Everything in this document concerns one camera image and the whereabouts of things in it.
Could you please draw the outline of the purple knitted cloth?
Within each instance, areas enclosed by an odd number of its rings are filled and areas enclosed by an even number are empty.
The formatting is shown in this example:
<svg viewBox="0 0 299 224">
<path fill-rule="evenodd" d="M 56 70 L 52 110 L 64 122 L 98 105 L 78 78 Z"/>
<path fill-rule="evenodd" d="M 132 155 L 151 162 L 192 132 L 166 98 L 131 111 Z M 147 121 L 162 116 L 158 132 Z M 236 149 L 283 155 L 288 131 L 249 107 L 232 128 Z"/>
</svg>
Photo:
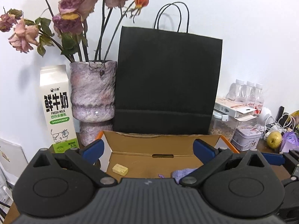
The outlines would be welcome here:
<svg viewBox="0 0 299 224">
<path fill-rule="evenodd" d="M 175 179 L 176 183 L 179 184 L 179 181 L 184 178 L 185 176 L 189 175 L 193 171 L 195 171 L 196 168 L 185 168 L 180 170 L 175 170 L 171 173 L 171 177 Z"/>
</svg>

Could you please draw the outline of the yellow eraser block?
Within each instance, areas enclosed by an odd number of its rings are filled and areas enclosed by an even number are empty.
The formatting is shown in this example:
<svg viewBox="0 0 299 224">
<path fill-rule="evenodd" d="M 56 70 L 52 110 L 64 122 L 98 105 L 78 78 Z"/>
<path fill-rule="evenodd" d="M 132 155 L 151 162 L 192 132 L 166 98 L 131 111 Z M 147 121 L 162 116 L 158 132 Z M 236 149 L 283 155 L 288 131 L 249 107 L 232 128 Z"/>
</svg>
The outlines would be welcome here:
<svg viewBox="0 0 299 224">
<path fill-rule="evenodd" d="M 128 171 L 129 171 L 129 168 L 127 168 L 126 166 L 122 166 L 120 164 L 115 164 L 113 167 L 112 167 L 112 171 L 114 173 L 116 173 L 117 175 L 120 175 L 120 176 L 125 176 Z"/>
</svg>

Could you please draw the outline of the yellow green apple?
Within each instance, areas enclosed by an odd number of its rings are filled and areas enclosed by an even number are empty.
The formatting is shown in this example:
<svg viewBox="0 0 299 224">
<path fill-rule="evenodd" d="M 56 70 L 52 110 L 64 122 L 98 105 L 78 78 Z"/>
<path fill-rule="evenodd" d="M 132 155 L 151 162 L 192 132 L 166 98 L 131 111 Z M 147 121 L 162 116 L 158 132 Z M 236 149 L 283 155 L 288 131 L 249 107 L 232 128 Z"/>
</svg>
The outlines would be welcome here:
<svg viewBox="0 0 299 224">
<path fill-rule="evenodd" d="M 271 149 L 279 148 L 282 142 L 282 135 L 279 131 L 272 131 L 267 137 L 267 145 Z"/>
</svg>

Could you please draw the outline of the purple white tissue pack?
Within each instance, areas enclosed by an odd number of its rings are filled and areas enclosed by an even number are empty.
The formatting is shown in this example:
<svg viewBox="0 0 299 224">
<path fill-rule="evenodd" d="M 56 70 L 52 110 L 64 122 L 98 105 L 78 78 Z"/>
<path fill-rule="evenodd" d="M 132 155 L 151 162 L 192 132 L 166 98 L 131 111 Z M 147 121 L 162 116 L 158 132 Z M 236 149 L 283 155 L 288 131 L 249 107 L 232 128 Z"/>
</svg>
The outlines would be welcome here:
<svg viewBox="0 0 299 224">
<path fill-rule="evenodd" d="M 294 131 L 286 132 L 282 136 L 282 143 L 279 152 L 287 153 L 289 150 L 299 150 L 299 142 Z"/>
</svg>

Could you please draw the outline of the clear seed container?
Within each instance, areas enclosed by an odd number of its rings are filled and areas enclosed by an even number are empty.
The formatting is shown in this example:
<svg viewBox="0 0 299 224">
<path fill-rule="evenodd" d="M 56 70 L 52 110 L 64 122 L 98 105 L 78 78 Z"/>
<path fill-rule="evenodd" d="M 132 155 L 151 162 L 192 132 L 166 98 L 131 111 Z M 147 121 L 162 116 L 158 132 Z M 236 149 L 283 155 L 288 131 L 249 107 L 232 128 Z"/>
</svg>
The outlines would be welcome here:
<svg viewBox="0 0 299 224">
<path fill-rule="evenodd" d="M 228 141 L 231 141 L 237 127 L 254 125 L 256 122 L 257 117 L 251 114 L 234 118 L 214 110 L 208 133 L 210 135 L 222 135 Z"/>
</svg>

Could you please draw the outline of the white metal tin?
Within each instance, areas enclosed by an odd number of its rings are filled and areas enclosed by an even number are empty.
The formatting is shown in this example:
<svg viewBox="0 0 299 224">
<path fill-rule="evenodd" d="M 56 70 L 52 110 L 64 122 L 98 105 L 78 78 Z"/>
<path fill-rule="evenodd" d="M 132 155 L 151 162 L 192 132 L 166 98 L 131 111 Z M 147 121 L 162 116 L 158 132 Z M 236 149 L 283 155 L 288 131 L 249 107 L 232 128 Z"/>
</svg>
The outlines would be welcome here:
<svg viewBox="0 0 299 224">
<path fill-rule="evenodd" d="M 239 126 L 235 129 L 234 135 L 231 139 L 231 144 L 238 151 L 248 151 L 256 148 L 260 138 L 261 132 L 255 126 Z"/>
</svg>

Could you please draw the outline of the red cardboard box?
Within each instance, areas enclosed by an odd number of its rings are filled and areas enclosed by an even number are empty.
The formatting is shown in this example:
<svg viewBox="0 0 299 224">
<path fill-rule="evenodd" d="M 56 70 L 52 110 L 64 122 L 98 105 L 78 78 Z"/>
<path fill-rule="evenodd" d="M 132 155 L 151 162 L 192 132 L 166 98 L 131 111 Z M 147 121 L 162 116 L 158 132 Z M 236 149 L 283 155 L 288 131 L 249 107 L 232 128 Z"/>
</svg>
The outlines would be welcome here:
<svg viewBox="0 0 299 224">
<path fill-rule="evenodd" d="M 97 139 L 104 142 L 100 157 L 101 170 L 115 178 L 122 176 L 112 168 L 120 164 L 128 168 L 126 178 L 170 178 L 175 170 L 198 168 L 202 162 L 194 155 L 193 143 L 201 139 L 212 147 L 238 150 L 222 135 L 140 135 L 101 131 Z"/>
</svg>

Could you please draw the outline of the black charger plug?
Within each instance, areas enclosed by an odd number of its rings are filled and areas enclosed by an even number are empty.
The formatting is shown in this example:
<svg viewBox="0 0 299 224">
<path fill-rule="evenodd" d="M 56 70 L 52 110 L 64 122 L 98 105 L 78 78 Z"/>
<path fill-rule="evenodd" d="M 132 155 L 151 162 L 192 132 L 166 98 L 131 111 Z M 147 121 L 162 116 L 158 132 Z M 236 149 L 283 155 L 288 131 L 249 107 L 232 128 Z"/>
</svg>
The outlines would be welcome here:
<svg viewBox="0 0 299 224">
<path fill-rule="evenodd" d="M 284 107 L 280 106 L 279 109 L 278 109 L 277 116 L 276 116 L 276 121 L 277 122 L 279 122 L 280 118 L 283 116 L 283 113 L 284 113 Z"/>
</svg>

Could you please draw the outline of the colourful snack bag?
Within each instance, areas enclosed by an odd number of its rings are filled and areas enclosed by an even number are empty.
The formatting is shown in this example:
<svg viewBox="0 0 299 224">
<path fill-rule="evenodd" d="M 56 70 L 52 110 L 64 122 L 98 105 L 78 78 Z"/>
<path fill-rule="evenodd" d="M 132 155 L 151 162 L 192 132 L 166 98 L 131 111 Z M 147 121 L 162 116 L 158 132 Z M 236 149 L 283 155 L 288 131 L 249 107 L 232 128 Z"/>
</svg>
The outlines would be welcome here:
<svg viewBox="0 0 299 224">
<path fill-rule="evenodd" d="M 291 113 L 292 119 L 292 125 L 294 126 L 294 130 L 298 130 L 299 125 L 299 110 L 296 110 L 295 112 Z"/>
</svg>

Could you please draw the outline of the water bottle right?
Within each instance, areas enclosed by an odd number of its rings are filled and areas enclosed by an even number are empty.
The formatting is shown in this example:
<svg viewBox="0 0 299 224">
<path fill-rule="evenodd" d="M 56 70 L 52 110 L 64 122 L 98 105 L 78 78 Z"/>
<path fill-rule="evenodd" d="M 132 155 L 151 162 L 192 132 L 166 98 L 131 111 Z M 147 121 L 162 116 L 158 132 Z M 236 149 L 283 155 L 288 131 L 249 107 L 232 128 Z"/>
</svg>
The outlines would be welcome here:
<svg viewBox="0 0 299 224">
<path fill-rule="evenodd" d="M 263 97 L 263 85 L 257 83 L 255 86 L 255 104 L 254 104 L 255 115 L 259 115 L 261 113 L 264 101 L 265 99 Z"/>
</svg>

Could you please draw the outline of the water bottle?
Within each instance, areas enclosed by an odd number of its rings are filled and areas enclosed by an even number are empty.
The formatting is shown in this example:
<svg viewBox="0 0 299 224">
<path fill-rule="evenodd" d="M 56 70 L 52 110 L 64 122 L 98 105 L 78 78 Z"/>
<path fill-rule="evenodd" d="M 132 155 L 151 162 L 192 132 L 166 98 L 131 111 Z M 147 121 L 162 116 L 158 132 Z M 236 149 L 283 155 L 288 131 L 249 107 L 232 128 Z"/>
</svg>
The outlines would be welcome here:
<svg viewBox="0 0 299 224">
<path fill-rule="evenodd" d="M 261 113 L 264 101 L 265 99 L 263 97 L 263 85 L 257 83 L 255 86 L 255 104 L 254 104 L 255 115 L 259 115 Z"/>
<path fill-rule="evenodd" d="M 254 83 L 250 81 L 247 81 L 247 83 L 242 86 L 242 102 L 251 108 L 253 108 L 255 103 L 255 97 L 252 95 L 253 89 Z"/>
<path fill-rule="evenodd" d="M 242 91 L 243 85 L 244 81 L 236 79 L 236 81 L 231 84 L 229 92 L 226 95 L 226 99 L 241 102 L 244 96 Z"/>
</svg>

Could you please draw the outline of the water bottle left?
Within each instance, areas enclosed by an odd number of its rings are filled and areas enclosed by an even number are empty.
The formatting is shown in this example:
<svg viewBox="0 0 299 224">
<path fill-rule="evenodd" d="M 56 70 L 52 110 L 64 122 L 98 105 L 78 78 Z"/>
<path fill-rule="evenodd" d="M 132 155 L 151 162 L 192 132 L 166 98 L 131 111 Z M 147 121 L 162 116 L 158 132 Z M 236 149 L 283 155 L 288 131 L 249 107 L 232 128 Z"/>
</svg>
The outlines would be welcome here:
<svg viewBox="0 0 299 224">
<path fill-rule="evenodd" d="M 244 96 L 242 91 L 243 85 L 244 81 L 236 79 L 236 81 L 231 84 L 229 92 L 226 95 L 226 99 L 241 102 Z"/>
</svg>

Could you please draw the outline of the purple textured vase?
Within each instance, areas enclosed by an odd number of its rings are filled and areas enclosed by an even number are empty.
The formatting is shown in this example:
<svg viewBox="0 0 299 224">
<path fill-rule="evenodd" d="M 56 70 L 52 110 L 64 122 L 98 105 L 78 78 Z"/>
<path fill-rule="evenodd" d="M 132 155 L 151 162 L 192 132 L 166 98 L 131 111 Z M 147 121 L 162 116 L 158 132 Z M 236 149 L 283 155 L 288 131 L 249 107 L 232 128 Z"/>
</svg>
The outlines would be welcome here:
<svg viewBox="0 0 299 224">
<path fill-rule="evenodd" d="M 112 130 L 115 115 L 117 62 L 70 63 L 73 117 L 80 122 L 80 140 L 86 146 L 102 130 Z"/>
</svg>

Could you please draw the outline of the water bottle middle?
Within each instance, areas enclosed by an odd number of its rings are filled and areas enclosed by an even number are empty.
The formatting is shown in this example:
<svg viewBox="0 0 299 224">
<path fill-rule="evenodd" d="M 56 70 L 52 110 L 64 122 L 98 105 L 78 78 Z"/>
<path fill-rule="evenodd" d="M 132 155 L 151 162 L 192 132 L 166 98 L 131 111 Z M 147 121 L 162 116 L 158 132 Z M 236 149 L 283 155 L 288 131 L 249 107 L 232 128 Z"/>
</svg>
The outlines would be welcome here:
<svg viewBox="0 0 299 224">
<path fill-rule="evenodd" d="M 253 89 L 254 83 L 250 81 L 247 81 L 247 83 L 242 86 L 242 102 L 251 108 L 253 108 L 255 103 L 255 97 L 252 95 Z"/>
</svg>

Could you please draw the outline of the white green milk carton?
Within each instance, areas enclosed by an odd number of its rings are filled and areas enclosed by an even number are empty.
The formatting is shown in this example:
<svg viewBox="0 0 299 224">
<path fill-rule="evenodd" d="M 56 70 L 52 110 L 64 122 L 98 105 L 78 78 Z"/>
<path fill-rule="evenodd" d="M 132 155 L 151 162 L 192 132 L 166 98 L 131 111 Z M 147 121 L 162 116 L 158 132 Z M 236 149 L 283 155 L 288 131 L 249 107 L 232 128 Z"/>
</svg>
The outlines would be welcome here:
<svg viewBox="0 0 299 224">
<path fill-rule="evenodd" d="M 40 69 L 40 98 L 54 152 L 63 153 L 70 148 L 78 148 L 65 65 Z"/>
</svg>

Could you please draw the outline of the black paper bag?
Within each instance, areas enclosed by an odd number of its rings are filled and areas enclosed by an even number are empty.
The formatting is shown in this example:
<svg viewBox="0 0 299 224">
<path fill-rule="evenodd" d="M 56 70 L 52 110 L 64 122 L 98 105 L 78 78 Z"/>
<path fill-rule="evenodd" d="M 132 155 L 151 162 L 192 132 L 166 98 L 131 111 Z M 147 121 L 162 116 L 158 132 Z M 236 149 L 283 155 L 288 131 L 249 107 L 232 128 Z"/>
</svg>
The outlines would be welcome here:
<svg viewBox="0 0 299 224">
<path fill-rule="evenodd" d="M 123 27 L 113 130 L 205 135 L 215 104 L 223 41 L 188 32 Z"/>
</svg>

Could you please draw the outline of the dried rose bouquet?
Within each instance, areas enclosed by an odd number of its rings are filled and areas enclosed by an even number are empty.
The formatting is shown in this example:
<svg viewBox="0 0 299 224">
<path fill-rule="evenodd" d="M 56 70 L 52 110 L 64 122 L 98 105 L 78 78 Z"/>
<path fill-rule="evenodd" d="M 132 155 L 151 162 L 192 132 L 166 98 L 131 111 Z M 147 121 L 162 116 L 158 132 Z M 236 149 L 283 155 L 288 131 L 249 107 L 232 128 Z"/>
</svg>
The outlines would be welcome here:
<svg viewBox="0 0 299 224">
<path fill-rule="evenodd" d="M 101 46 L 112 11 L 120 10 L 120 21 L 125 17 L 134 20 L 150 0 L 59 0 L 58 14 L 51 12 L 51 18 L 38 17 L 34 21 L 26 19 L 22 10 L 11 9 L 1 14 L 1 32 L 12 33 L 9 44 L 20 53 L 37 49 L 38 54 L 44 56 L 46 47 L 56 46 L 71 63 L 75 61 L 75 54 L 80 61 L 90 62 L 87 18 L 98 1 L 102 1 L 102 19 L 93 62 L 104 63 Z"/>
</svg>

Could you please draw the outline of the white wall panel box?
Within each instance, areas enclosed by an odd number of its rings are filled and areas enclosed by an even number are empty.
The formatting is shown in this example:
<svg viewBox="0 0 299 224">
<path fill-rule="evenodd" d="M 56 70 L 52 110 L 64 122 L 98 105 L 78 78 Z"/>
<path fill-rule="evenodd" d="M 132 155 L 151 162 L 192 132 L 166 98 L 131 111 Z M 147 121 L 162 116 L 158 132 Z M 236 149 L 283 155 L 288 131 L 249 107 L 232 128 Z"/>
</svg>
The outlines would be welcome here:
<svg viewBox="0 0 299 224">
<path fill-rule="evenodd" d="M 19 144 L 0 139 L 1 169 L 7 181 L 15 185 L 28 165 L 23 148 Z"/>
</svg>

